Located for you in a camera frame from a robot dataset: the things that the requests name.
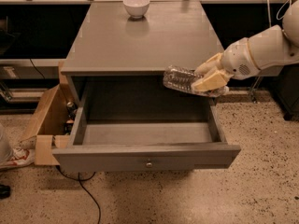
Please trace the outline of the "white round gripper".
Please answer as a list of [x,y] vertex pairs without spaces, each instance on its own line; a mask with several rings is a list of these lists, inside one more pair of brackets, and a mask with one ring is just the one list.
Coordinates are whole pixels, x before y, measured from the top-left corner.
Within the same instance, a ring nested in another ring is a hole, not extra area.
[[226,86],[231,77],[238,80],[254,77],[260,69],[251,58],[249,40],[245,37],[231,44],[223,54],[217,53],[200,64],[194,73],[204,77],[193,82],[192,90],[206,92]]

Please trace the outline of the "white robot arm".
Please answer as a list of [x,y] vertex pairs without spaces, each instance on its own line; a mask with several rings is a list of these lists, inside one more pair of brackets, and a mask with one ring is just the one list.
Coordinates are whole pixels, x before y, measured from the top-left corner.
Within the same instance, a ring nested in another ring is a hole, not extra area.
[[192,90],[216,90],[225,87],[231,78],[243,80],[269,67],[298,63],[298,50],[299,1],[296,1],[284,13],[282,26],[244,37],[199,65],[194,73],[201,78],[192,84]]

